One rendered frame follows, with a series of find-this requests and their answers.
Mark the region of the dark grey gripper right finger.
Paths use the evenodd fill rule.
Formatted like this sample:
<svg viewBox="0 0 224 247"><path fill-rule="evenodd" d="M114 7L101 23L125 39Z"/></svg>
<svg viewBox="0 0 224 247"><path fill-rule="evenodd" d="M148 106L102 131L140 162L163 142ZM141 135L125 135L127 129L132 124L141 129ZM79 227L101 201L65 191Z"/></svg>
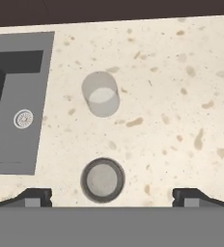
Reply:
<svg viewBox="0 0 224 247"><path fill-rule="evenodd" d="M211 198L197 188L174 188L172 196L172 207L224 206L223 201Z"/></svg>

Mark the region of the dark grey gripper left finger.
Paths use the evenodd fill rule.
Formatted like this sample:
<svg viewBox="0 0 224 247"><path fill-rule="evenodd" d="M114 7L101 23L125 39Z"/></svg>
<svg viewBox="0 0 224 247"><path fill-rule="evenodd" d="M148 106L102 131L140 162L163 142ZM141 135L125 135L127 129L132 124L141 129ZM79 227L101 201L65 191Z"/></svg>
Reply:
<svg viewBox="0 0 224 247"><path fill-rule="evenodd" d="M8 207L52 207L50 188L27 188L14 198L0 202Z"/></svg>

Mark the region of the round metal sink drain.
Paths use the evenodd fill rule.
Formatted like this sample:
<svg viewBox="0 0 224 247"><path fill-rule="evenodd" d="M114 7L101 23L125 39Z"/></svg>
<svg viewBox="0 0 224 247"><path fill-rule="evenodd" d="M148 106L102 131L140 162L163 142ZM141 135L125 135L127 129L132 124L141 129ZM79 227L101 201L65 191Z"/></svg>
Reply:
<svg viewBox="0 0 224 247"><path fill-rule="evenodd" d="M14 115L14 126L18 129L28 128L34 121L34 114L28 109L21 109Z"/></svg>

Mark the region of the grey kitchen sink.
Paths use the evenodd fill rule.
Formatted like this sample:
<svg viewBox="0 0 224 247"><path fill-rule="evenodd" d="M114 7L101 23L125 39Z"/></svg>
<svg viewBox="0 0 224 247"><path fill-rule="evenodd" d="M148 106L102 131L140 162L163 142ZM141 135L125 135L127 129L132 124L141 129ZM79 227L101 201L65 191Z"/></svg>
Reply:
<svg viewBox="0 0 224 247"><path fill-rule="evenodd" d="M0 175L33 175L52 55L52 32L0 34ZM25 129L14 126L21 109L34 114Z"/></svg>

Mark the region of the clear glass cup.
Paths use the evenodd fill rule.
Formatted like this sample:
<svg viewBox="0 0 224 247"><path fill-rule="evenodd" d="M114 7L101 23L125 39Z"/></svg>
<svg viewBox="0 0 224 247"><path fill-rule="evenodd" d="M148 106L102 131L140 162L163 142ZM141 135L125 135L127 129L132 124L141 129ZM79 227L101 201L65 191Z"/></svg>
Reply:
<svg viewBox="0 0 224 247"><path fill-rule="evenodd" d="M100 118L112 116L120 106L116 80L105 71L90 73L83 80L82 94L91 113Z"/></svg>

